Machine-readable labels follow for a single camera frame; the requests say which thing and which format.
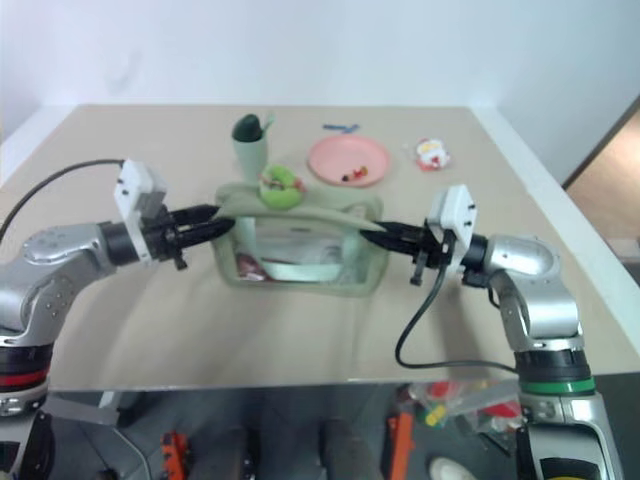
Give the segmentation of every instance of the cup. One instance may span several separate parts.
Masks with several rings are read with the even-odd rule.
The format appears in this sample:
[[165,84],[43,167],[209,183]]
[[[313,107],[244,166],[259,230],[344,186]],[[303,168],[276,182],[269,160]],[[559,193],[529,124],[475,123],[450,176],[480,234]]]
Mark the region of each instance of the cup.
[[238,163],[242,169],[245,182],[257,183],[262,171],[267,166],[269,157],[267,148],[267,136],[254,142],[241,142],[233,139],[233,149],[238,157]]

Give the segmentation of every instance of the white wall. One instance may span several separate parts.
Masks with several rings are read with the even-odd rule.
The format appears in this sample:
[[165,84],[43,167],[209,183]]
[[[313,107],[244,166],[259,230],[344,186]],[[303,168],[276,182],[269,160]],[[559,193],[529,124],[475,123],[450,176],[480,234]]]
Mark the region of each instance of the white wall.
[[640,95],[640,1],[542,3],[527,18],[529,67],[498,103],[562,182]]
[[[631,65],[637,42],[621,42],[619,31],[635,27],[638,4],[3,0],[3,114],[9,129],[19,123],[30,109],[21,98],[498,104],[562,180],[629,103],[630,85],[639,85],[639,62]],[[559,57],[567,51],[579,59],[576,72]],[[628,65],[594,77],[599,65],[619,66],[613,57]],[[607,98],[585,102],[583,111],[579,98],[602,90]],[[573,132],[578,107],[598,121],[559,142],[559,133]]]

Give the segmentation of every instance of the red and white item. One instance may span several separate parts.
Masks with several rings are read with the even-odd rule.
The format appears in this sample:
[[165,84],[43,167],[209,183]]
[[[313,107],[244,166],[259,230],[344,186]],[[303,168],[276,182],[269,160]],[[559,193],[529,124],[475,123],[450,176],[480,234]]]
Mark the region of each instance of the red and white item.
[[440,170],[451,160],[440,140],[426,138],[416,146],[416,163],[423,172]]

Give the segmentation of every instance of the translucent green pouch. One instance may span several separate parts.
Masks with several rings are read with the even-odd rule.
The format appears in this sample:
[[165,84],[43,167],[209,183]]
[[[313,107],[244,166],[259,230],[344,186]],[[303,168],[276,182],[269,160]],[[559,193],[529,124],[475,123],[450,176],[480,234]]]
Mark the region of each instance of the translucent green pouch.
[[382,201],[362,190],[313,187],[290,210],[269,209],[258,188],[218,189],[218,216],[236,225],[214,240],[222,276],[232,285],[367,295],[382,278],[388,252],[359,230],[382,230]]

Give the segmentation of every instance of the red ring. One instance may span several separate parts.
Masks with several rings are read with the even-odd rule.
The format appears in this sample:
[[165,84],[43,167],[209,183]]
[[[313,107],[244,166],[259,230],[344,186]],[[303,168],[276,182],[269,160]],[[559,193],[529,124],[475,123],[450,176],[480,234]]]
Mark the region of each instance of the red ring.
[[47,378],[49,368],[33,373],[23,373],[20,375],[0,375],[0,387],[20,387],[38,383]]

